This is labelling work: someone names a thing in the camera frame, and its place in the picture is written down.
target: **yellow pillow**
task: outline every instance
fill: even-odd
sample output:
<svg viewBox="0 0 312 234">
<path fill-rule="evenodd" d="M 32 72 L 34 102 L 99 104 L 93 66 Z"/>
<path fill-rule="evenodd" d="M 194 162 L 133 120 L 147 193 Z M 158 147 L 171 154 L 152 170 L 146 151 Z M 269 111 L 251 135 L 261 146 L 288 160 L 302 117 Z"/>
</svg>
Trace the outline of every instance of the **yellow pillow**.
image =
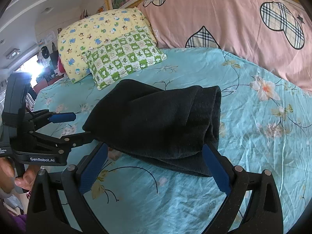
<svg viewBox="0 0 312 234">
<path fill-rule="evenodd" d="M 150 23 L 138 8 L 104 11 L 73 23 L 58 35 L 58 51 L 68 77 L 76 83 L 90 74 L 81 57 L 85 50 L 92 51 L 103 43 L 122 34 L 148 26 Z M 149 34 L 156 39 L 149 28 Z"/>
</svg>

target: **hanging hat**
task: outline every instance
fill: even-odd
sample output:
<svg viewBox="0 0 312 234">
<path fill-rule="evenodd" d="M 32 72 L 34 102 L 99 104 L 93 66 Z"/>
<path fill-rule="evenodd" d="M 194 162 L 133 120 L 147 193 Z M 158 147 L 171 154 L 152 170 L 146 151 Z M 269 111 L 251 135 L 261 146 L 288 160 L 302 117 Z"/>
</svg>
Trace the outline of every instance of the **hanging hat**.
<svg viewBox="0 0 312 234">
<path fill-rule="evenodd" d="M 44 59 L 48 59 L 50 56 L 49 50 L 46 46 L 41 48 L 41 53 L 42 53 L 42 56 L 44 57 Z"/>
</svg>

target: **black robotic device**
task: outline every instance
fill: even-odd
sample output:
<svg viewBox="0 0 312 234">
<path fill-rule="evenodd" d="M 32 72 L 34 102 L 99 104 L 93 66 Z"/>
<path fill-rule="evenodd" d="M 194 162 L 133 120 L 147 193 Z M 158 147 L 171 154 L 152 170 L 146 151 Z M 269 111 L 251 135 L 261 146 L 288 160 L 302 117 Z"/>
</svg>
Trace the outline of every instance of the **black robotic device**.
<svg viewBox="0 0 312 234">
<path fill-rule="evenodd" d="M 25 113 L 25 97 L 30 80 L 31 75 L 23 72 L 14 72 L 9 77 L 2 114 L 4 130 L 0 157 L 10 157 L 14 161 L 18 176 L 24 174 L 24 164 L 65 166 L 72 148 L 90 143 L 94 139 L 89 132 L 66 135 L 60 139 L 38 133 L 38 129 L 50 122 L 75 120 L 75 114 L 54 113 L 49 110 Z M 108 234 L 83 197 L 102 170 L 107 154 L 107 145 L 100 142 L 77 166 L 69 165 L 62 173 L 40 170 L 29 202 L 27 233 Z M 219 189 L 227 195 L 202 234 L 228 233 L 247 190 L 252 190 L 247 210 L 240 226 L 229 233 L 283 233 L 280 199 L 269 170 L 264 170 L 261 174 L 246 172 L 241 166 L 233 166 L 211 144 L 203 145 L 202 154 Z M 82 232 L 69 225 L 58 190 L 65 192 Z"/>
</svg>

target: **metal screw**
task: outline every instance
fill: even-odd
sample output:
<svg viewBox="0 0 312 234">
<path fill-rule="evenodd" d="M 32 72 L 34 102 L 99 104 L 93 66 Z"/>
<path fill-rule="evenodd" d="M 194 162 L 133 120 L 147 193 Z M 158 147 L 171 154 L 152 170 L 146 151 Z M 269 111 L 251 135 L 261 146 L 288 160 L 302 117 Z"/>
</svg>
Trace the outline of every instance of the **metal screw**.
<svg viewBox="0 0 312 234">
<path fill-rule="evenodd" d="M 234 169 L 235 169 L 235 171 L 237 171 L 239 173 L 243 171 L 243 167 L 241 167 L 239 165 L 235 166 Z"/>
<path fill-rule="evenodd" d="M 40 169 L 40 170 L 38 171 L 38 175 L 40 175 L 40 176 L 44 175 L 45 173 L 46 173 L 46 170 L 45 170 L 45 169 Z"/>
<path fill-rule="evenodd" d="M 67 167 L 67 170 L 72 172 L 74 169 L 76 168 L 76 166 L 74 164 L 70 164 L 68 167 Z"/>
<path fill-rule="evenodd" d="M 272 173 L 269 170 L 264 170 L 264 174 L 267 175 L 267 176 L 270 176 Z"/>
</svg>

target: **purple fabric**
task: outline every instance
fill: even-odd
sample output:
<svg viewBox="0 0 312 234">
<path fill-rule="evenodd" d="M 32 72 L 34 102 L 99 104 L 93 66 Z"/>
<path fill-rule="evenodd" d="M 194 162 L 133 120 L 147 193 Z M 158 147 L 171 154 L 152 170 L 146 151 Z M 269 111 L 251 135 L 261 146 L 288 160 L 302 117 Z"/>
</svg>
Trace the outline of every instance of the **purple fabric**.
<svg viewBox="0 0 312 234">
<path fill-rule="evenodd" d="M 23 233 L 26 233 L 26 216 L 27 215 L 12 216 L 13 220 L 16 222 L 17 227 Z"/>
</svg>

